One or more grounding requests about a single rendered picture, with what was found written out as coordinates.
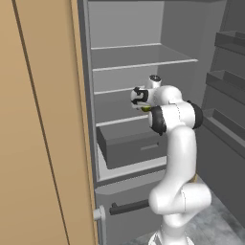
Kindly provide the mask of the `glass fridge shelf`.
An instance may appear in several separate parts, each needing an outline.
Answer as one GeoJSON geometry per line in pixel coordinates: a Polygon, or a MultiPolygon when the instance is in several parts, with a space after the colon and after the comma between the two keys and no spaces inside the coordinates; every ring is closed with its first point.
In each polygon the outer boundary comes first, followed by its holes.
{"type": "Polygon", "coordinates": [[[162,44],[93,49],[91,55],[94,72],[197,62],[162,44]]]}
{"type": "Polygon", "coordinates": [[[119,119],[119,120],[114,120],[114,121],[109,121],[109,122],[97,122],[96,126],[105,126],[105,125],[116,124],[116,123],[126,123],[126,122],[141,120],[141,119],[147,119],[147,118],[148,118],[148,114],[145,114],[142,116],[119,119]]]}
{"type": "Polygon", "coordinates": [[[94,92],[94,95],[110,94],[110,93],[117,93],[117,92],[123,92],[123,91],[132,91],[133,88],[134,87],[116,89],[116,90],[99,91],[99,92],[94,92]]]}

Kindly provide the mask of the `grey door bin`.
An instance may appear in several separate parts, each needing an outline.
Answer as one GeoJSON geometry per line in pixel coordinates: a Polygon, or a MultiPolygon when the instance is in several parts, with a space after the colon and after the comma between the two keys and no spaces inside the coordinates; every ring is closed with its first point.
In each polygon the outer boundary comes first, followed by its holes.
{"type": "Polygon", "coordinates": [[[245,33],[238,31],[217,33],[214,46],[245,56],[245,33]]]}
{"type": "Polygon", "coordinates": [[[215,154],[233,154],[245,159],[245,128],[217,109],[204,111],[199,138],[215,154]]]}
{"type": "Polygon", "coordinates": [[[245,105],[245,78],[226,70],[212,71],[206,84],[245,105]]]}

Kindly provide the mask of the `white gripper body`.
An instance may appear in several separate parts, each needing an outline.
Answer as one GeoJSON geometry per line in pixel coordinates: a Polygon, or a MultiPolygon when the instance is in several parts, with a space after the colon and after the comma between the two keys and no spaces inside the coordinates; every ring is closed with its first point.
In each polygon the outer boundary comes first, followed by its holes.
{"type": "Polygon", "coordinates": [[[137,95],[137,93],[135,91],[131,92],[130,95],[130,101],[131,101],[131,106],[133,109],[137,109],[139,110],[141,108],[141,95],[137,95]]]}

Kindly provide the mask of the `grey freezer drawer front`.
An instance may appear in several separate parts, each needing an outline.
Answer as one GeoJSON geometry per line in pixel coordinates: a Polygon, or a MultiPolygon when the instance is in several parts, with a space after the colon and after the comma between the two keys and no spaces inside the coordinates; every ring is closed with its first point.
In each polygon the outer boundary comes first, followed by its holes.
{"type": "Polygon", "coordinates": [[[106,245],[121,245],[160,228],[162,216],[155,214],[150,207],[115,215],[111,215],[109,209],[113,203],[119,207],[146,200],[164,174],[160,170],[95,190],[97,207],[105,209],[106,245]]]}

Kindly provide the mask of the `grey fridge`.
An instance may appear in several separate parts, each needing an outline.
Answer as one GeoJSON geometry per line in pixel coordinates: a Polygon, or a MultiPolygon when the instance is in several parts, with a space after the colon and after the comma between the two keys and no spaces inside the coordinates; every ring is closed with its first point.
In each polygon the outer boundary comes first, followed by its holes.
{"type": "Polygon", "coordinates": [[[96,123],[145,115],[133,109],[131,91],[94,92],[142,87],[151,75],[177,87],[184,100],[203,101],[215,33],[227,0],[78,0],[82,57],[85,62],[90,152],[95,190],[127,179],[165,171],[164,157],[109,169],[97,142],[96,123]],[[94,72],[93,49],[162,44],[197,62],[94,72]]]}

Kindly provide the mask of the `tan tall cupboard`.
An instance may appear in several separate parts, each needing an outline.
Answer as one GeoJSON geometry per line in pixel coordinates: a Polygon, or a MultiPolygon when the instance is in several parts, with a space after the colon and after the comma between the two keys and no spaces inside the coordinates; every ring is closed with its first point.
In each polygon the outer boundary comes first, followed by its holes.
{"type": "Polygon", "coordinates": [[[0,245],[97,245],[77,0],[0,0],[0,245]]]}

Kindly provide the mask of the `grey fridge drawer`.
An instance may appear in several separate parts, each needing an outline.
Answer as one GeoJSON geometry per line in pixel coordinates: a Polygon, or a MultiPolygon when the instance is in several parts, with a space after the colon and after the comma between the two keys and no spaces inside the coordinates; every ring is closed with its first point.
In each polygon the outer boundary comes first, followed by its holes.
{"type": "Polygon", "coordinates": [[[148,119],[98,126],[97,142],[109,169],[167,154],[167,135],[154,132],[148,119]]]}

